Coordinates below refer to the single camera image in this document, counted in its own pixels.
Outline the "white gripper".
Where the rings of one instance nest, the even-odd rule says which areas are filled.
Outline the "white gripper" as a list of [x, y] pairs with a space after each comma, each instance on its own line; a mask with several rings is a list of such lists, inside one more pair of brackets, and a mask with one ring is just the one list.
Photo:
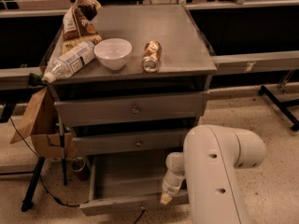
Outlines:
[[160, 203], [167, 205], [172, 201], [172, 196], [179, 193], [182, 182], [185, 180], [185, 175], [183, 172], [174, 173], [168, 170], [165, 173], [162, 182], [162, 196]]

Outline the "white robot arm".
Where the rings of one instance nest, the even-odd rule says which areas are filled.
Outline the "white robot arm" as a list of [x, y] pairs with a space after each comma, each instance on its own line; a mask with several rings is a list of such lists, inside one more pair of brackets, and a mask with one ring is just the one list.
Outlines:
[[264, 141], [252, 131], [196, 126], [183, 150], [165, 160], [161, 203], [170, 203], [186, 184], [193, 224], [252, 224], [235, 171], [261, 165], [265, 154]]

